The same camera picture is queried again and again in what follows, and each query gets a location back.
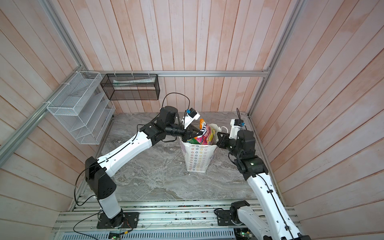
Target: metal grate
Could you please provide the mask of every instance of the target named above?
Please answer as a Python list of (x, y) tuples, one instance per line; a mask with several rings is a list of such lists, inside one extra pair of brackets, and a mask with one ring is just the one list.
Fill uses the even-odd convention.
[[(108, 239), (109, 231), (83, 232), (96, 237), (99, 240)], [(67, 232), (62, 235), (61, 240), (92, 239), (91, 237), (78, 233)], [(233, 228), (224, 229), (184, 229), (184, 230), (135, 230), (122, 236), (122, 239), (141, 240), (165, 240), (165, 239), (236, 239)]]
[(156, 74), (105, 74), (101, 87), (109, 100), (158, 100), (160, 94)]

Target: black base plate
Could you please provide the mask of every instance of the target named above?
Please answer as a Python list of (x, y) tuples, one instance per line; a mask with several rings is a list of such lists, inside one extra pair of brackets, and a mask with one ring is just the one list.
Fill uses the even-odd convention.
[[(129, 225), (132, 228), (137, 228), (137, 221), (139, 219), (139, 213), (138, 212), (125, 212), (124, 213), (125, 219), (124, 224), (121, 228), (130, 228), (127, 224), (127, 220)], [(111, 224), (109, 223), (109, 218), (105, 213), (100, 214), (99, 222), (97, 223), (97, 229), (106, 229), (106, 228), (113, 228)]]
[(217, 224), (219, 226), (233, 226), (234, 224), (231, 221), (231, 214), (229, 210), (216, 210), (217, 215)]

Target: black wire mesh basket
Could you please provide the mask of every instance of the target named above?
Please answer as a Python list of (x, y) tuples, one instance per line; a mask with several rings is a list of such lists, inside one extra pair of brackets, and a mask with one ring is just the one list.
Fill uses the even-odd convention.
[(107, 73), (100, 83), (109, 100), (158, 100), (156, 74)]

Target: white wire mesh organizer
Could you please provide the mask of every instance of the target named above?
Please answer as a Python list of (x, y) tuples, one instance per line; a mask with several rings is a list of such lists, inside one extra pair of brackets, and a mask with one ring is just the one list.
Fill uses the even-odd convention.
[(80, 144), (99, 144), (115, 111), (104, 93), (95, 93), (100, 82), (100, 73), (78, 72), (47, 107)]

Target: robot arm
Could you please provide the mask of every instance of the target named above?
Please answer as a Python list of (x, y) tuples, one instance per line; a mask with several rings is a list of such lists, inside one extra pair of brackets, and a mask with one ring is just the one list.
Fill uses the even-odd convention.
[(183, 141), (200, 136), (199, 129), (191, 126), (200, 117), (193, 108), (187, 110), (180, 122), (177, 109), (166, 106), (156, 118), (140, 128), (137, 134), (104, 156), (85, 162), (85, 180), (95, 193), (111, 227), (118, 228), (124, 221), (124, 213), (116, 199), (116, 184), (111, 177), (140, 152), (150, 148), (167, 135), (180, 136)]
[(257, 239), (310, 240), (303, 236), (288, 216), (281, 203), (272, 179), (263, 161), (255, 155), (255, 137), (252, 131), (243, 130), (241, 119), (231, 120), (231, 132), (218, 133), (218, 147), (227, 149), (236, 157), (234, 164), (251, 186), (264, 211), (266, 224), (246, 201), (231, 204), (231, 220), (235, 224), (244, 223)]
[[(115, 190), (116, 184), (111, 177), (127, 162), (140, 152), (150, 148), (167, 135), (180, 136), (183, 141), (200, 136), (199, 129), (191, 126), (193, 120), (200, 115), (190, 109), (180, 122), (177, 109), (166, 106), (160, 109), (158, 117), (140, 128), (137, 134), (108, 154), (94, 159), (90, 157), (85, 162), (85, 179), (95, 193), (103, 214), (109, 220), (109, 226), (119, 228), (124, 223), (124, 213), (118, 204)], [(249, 206), (246, 201), (232, 203), (231, 216), (235, 224), (244, 223), (262, 239), (295, 239), (307, 240), (289, 218), (279, 197), (273, 188), (272, 180), (263, 161), (255, 155), (255, 138), (253, 132), (243, 130), (241, 119), (231, 120), (231, 132), (218, 133), (218, 147), (227, 149), (236, 157), (234, 164), (244, 179), (255, 192), (265, 213), (266, 224)]]

